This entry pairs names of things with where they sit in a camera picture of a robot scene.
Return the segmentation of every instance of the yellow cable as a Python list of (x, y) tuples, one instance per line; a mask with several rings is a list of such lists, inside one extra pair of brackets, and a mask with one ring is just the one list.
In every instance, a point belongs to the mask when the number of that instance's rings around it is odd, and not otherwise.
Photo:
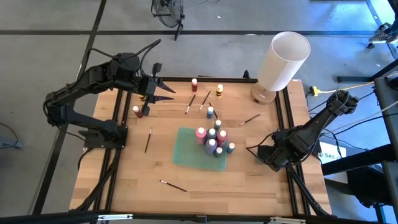
[[(391, 76), (397, 75), (397, 74), (398, 74), (398, 72), (394, 72), (393, 74), (390, 74), (390, 75), (388, 75), (387, 77), (391, 77)], [(369, 83), (365, 83), (365, 84), (361, 84), (361, 85), (356, 85), (356, 86), (351, 86), (351, 87), (347, 87), (347, 88), (342, 88), (342, 89), (338, 89), (338, 90), (350, 90), (350, 89), (353, 89), (353, 88), (358, 88), (358, 87), (370, 85), (370, 84), (373, 84), (373, 83), (374, 83), (374, 82), (369, 82)], [(335, 91), (337, 91), (337, 90), (322, 91), (322, 90), (317, 89), (317, 93), (334, 93)]]

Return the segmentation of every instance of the fan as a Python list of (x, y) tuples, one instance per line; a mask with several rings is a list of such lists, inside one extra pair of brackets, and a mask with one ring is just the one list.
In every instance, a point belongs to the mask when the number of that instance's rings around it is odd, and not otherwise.
[(150, 12), (154, 17), (158, 17), (163, 25), (173, 28), (177, 27), (174, 40), (180, 35), (183, 25), (182, 20), (185, 18), (183, 14), (183, 0), (152, 0)]

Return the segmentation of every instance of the white cable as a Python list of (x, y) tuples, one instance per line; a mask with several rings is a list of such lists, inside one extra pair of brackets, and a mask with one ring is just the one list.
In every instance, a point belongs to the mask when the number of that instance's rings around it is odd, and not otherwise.
[(389, 105), (388, 107), (384, 108), (383, 110), (380, 110), (380, 111), (378, 111), (378, 112), (376, 112), (376, 113), (374, 113), (374, 114), (372, 114), (372, 115), (370, 115), (370, 116), (367, 116), (367, 117), (365, 117), (365, 118), (363, 118), (363, 119), (361, 119), (361, 120), (359, 120), (359, 121), (354, 121), (354, 122), (352, 122), (352, 123), (350, 123), (350, 124), (346, 124), (346, 125), (344, 125), (344, 126), (342, 126), (342, 127), (339, 127), (339, 128), (334, 129), (334, 130), (331, 130), (330, 132), (334, 133), (336, 130), (339, 130), (339, 129), (341, 129), (341, 128), (345, 128), (345, 127), (347, 127), (347, 126), (351, 126), (351, 125), (353, 125), (353, 124), (362, 122), (362, 121), (364, 121), (364, 120), (366, 120), (366, 119), (368, 119), (368, 118), (373, 117), (374, 115), (376, 115), (376, 114), (378, 114), (378, 113), (382, 113), (383, 111), (388, 110), (389, 108), (391, 108), (392, 106), (396, 105), (397, 103), (398, 103), (398, 100), (395, 101), (395, 102), (393, 102), (391, 105)]

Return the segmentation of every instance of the lamp shade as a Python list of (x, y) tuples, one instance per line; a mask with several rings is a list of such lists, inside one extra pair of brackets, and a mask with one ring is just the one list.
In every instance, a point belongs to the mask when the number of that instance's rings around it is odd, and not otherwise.
[(310, 43), (304, 36), (280, 32), (271, 41), (258, 73), (258, 83), (269, 91), (285, 88), (310, 52)]

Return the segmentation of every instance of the lamp base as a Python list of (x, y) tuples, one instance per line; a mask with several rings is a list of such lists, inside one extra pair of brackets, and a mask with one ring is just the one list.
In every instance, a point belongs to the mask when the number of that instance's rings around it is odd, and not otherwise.
[(264, 105), (274, 101), (276, 92), (266, 90), (259, 83), (256, 83), (251, 88), (250, 97), (254, 102)]

